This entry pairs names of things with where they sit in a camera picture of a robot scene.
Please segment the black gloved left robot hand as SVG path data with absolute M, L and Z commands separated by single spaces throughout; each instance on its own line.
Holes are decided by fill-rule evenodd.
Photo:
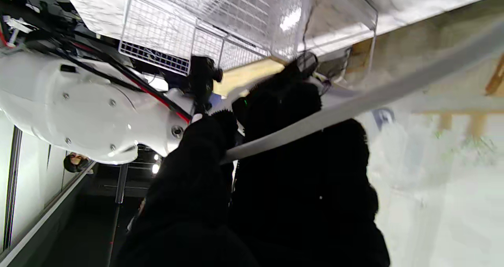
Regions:
M 367 135 L 345 120 L 286 146 L 220 165 L 229 112 L 187 127 L 162 163 L 117 267 L 388 267 L 367 177 Z

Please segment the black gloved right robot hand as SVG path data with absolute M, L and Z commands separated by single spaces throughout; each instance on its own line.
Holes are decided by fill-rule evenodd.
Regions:
M 309 80 L 317 66 L 317 56 L 304 52 L 281 72 L 259 82 L 247 95 L 232 102 L 234 115 L 244 129 L 245 143 L 321 110 L 319 88 Z

